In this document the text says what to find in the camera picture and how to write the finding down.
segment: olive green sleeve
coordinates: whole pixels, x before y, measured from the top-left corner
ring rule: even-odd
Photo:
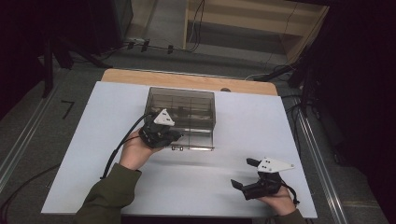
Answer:
[[[282,216],[282,217],[275,217],[276,224],[306,224],[303,216],[301,215],[300,211],[296,209],[294,212]]]
[[[120,210],[134,200],[134,187],[141,172],[114,164],[107,178],[92,188],[73,223],[120,223]]]

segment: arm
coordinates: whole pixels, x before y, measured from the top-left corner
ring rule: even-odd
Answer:
[[[282,186],[275,195],[262,197],[258,200],[267,203],[276,211],[278,214],[278,216],[275,217],[276,224],[306,224],[285,187]]]
[[[138,131],[130,137],[138,136]],[[120,163],[107,178],[92,188],[76,213],[74,223],[120,223],[120,210],[134,200],[134,187],[141,176],[137,171],[160,148],[149,148],[137,137],[124,144]]]

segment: cuff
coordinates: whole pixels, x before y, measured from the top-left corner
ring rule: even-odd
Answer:
[[[133,171],[118,163],[114,163],[110,174],[103,181],[116,192],[129,192],[134,189],[141,175],[140,171]]]
[[[306,224],[303,216],[301,215],[298,209],[296,209],[294,212],[288,215],[275,217],[275,223],[276,224],[286,224],[286,223]]]

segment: table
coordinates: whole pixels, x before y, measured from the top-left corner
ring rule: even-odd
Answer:
[[[123,214],[269,217],[272,211],[266,204],[255,200],[246,202],[230,182],[231,178],[244,184],[256,182],[256,170],[246,165],[246,158],[261,160],[268,156],[294,164],[295,169],[281,176],[297,191],[303,216],[317,216],[286,114],[280,97],[275,96],[273,84],[117,69],[106,70],[102,82],[96,83],[42,213],[77,212],[91,186],[99,180],[112,148],[144,112],[149,91],[146,84],[213,90],[217,111],[215,149],[208,152],[164,149],[153,155],[141,169],[143,175],[135,189],[134,203],[122,209]],[[243,93],[219,91],[224,87]],[[258,88],[270,95],[257,93]],[[251,133],[240,132],[242,128]]]

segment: hand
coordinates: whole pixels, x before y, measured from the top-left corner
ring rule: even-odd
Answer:
[[[258,200],[268,203],[279,216],[288,215],[296,210],[288,189],[283,186],[280,187],[276,194],[258,198]]]
[[[131,133],[127,139],[133,138],[123,146],[120,165],[137,170],[142,167],[149,157],[163,148],[150,148],[140,139],[139,130]]]

